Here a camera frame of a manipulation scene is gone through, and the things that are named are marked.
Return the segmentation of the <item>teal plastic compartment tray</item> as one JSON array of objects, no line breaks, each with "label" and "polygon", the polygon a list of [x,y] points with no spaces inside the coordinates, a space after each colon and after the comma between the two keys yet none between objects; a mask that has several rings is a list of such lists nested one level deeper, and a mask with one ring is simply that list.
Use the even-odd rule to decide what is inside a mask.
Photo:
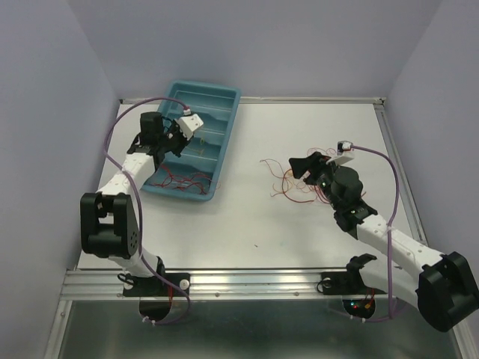
[{"label": "teal plastic compartment tray", "polygon": [[176,80],[166,96],[188,105],[203,120],[189,145],[177,158],[172,153],[142,186],[151,194],[182,200],[211,200],[219,187],[219,176],[234,127],[241,90],[235,87]]}]

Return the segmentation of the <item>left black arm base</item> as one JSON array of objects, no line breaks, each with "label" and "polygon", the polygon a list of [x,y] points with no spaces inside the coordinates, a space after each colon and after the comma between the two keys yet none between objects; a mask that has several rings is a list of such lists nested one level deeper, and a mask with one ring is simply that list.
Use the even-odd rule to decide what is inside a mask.
[{"label": "left black arm base", "polygon": [[118,280],[123,284],[123,297],[138,298],[138,311],[142,321],[152,325],[178,322],[180,315],[173,314],[175,290],[157,277],[133,277],[120,273]]}]

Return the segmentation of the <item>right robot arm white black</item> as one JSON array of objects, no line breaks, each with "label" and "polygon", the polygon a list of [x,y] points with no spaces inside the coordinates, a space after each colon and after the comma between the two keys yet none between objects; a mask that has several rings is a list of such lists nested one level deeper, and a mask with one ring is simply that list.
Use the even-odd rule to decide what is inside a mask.
[{"label": "right robot arm white black", "polygon": [[334,158],[320,152],[291,158],[293,177],[321,190],[337,225],[345,233],[385,256],[364,254],[352,259],[344,283],[353,292],[378,289],[393,300],[414,307],[434,329],[447,332],[478,310],[478,285],[467,259],[456,251],[443,254],[395,229],[362,198],[356,170],[344,165],[344,153]]}]

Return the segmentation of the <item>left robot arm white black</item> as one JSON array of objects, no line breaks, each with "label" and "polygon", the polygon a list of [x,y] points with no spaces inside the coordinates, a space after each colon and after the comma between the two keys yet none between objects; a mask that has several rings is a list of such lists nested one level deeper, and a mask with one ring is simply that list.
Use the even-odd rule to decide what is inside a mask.
[{"label": "left robot arm white black", "polygon": [[169,120],[159,112],[140,116],[140,131],[130,144],[117,172],[94,193],[80,200],[81,246],[86,254],[111,260],[151,295],[166,288],[163,261],[143,248],[143,213],[139,189],[163,163],[165,155],[182,151],[204,125],[190,110]]}]

